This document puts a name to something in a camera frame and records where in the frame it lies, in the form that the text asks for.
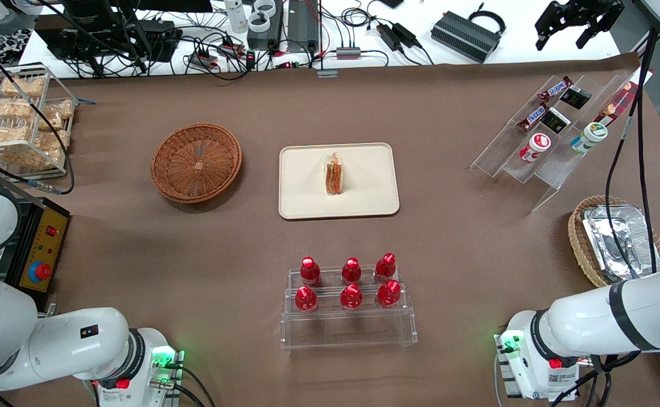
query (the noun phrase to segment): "chocolate bar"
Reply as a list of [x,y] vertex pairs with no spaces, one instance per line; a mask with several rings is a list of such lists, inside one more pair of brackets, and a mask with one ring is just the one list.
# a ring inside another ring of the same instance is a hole
[[522,129],[522,131],[529,131],[531,126],[539,121],[539,119],[542,118],[544,114],[547,113],[547,111],[549,111],[549,107],[546,105],[546,103],[541,103],[541,106],[539,106],[538,109],[534,110],[533,113],[528,115],[528,118],[523,119],[521,123],[516,124],[516,126],[518,126],[519,129]]
[[586,90],[583,90],[576,85],[571,85],[571,87],[560,97],[560,100],[579,110],[584,107],[589,99],[591,99],[591,93],[586,92]]
[[549,101],[551,98],[554,96],[558,95],[560,91],[563,89],[568,88],[568,86],[573,85],[573,82],[568,79],[568,76],[563,77],[563,80],[557,83],[554,87],[550,88],[549,90],[545,92],[541,92],[538,94],[538,98],[541,99],[542,101]]
[[549,112],[544,114],[543,118],[541,118],[541,123],[545,124],[556,134],[559,134],[566,128],[566,126],[571,124],[571,121],[563,116],[558,110],[551,107],[549,108]]

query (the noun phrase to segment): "white jar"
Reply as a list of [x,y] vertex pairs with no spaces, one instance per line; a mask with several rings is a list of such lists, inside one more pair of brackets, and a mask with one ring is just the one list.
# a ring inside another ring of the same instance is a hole
[[571,142],[571,147],[579,154],[586,154],[591,147],[599,144],[606,136],[609,130],[601,123],[590,123],[584,131]]

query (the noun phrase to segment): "red bottle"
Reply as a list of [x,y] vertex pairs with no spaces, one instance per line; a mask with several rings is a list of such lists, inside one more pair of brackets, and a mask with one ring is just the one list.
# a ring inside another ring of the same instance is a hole
[[377,261],[376,271],[373,273],[373,280],[377,284],[387,283],[395,275],[395,255],[387,253]]
[[357,284],[350,284],[340,293],[340,305],[345,311],[355,311],[363,303],[363,292]]
[[314,258],[305,257],[302,259],[302,265],[299,267],[299,275],[302,277],[302,284],[307,287],[321,287],[322,276],[320,276],[320,266],[314,262]]
[[363,275],[363,271],[360,270],[360,262],[355,257],[348,258],[347,263],[342,266],[342,283],[345,285],[357,284],[360,282],[361,275]]
[[400,283],[390,280],[377,289],[376,305],[380,308],[389,308],[400,300]]
[[311,288],[302,286],[297,289],[297,295],[294,297],[294,305],[303,312],[317,311],[317,294]]

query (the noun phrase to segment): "wicker basket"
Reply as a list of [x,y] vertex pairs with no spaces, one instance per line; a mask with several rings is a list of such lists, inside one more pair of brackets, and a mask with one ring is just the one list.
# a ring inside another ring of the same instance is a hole
[[154,153],[151,178],[166,198],[195,204],[231,185],[241,167],[237,139],[224,127],[196,123],[169,136]]
[[[614,198],[613,196],[609,197],[609,204],[611,205],[623,205],[627,202],[623,199]],[[589,242],[588,237],[586,237],[586,229],[584,228],[583,223],[581,223],[581,211],[592,206],[601,206],[606,204],[606,196],[596,195],[590,196],[585,200],[581,201],[576,209],[573,211],[570,217],[568,217],[568,240],[571,242],[571,247],[573,248],[573,254],[576,256],[576,261],[578,261],[581,270],[583,270],[586,278],[591,280],[596,287],[603,287],[605,285],[611,284],[611,281],[607,280],[599,265],[596,261],[596,255],[594,255],[594,250],[591,247],[591,242]],[[659,237],[656,235],[652,229],[652,234],[654,236],[654,245],[656,245],[656,250],[659,252],[660,258],[660,241]]]

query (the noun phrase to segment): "clear acrylic shelf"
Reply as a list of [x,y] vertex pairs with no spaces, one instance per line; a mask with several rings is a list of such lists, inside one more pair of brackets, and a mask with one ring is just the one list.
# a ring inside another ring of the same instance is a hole
[[[546,83],[533,93],[533,96],[514,114],[501,132],[490,142],[488,147],[478,155],[471,168],[478,167],[491,177],[495,177],[501,170],[505,171],[511,177],[524,184],[534,175],[549,185],[549,190],[539,200],[531,212],[536,211],[542,204],[549,200],[566,182],[568,176],[573,172],[576,166],[581,162],[584,155],[576,153],[571,148],[571,141],[581,133],[581,130],[591,123],[599,111],[602,110],[607,101],[616,93],[619,87],[624,83],[624,78],[617,75],[606,86],[599,85],[590,78],[582,76],[573,84],[579,88],[591,93],[591,99],[581,109],[576,109],[570,104],[560,100],[563,94],[554,96],[552,100],[546,103],[549,108],[556,109],[571,121],[562,131],[556,134],[539,120],[534,126],[531,126],[528,132],[524,132],[516,125],[521,123],[534,110],[536,110],[542,101],[537,97],[541,92],[557,85],[562,80],[557,76],[552,76]],[[535,162],[527,163],[521,160],[519,152],[529,139],[537,132],[550,137],[551,147],[549,150],[540,154]]]
[[[340,306],[340,293],[345,288],[340,280],[341,267],[321,271],[322,287],[314,288],[318,309],[303,312],[294,304],[297,288],[302,286],[299,269],[289,270],[284,293],[281,320],[281,348],[340,348],[359,345],[402,345],[417,343],[415,310],[407,286],[401,284],[400,300],[382,309],[374,303],[380,284],[372,280],[374,265],[361,265],[363,276],[358,284],[363,303],[355,311]],[[402,283],[400,272],[395,280]]]

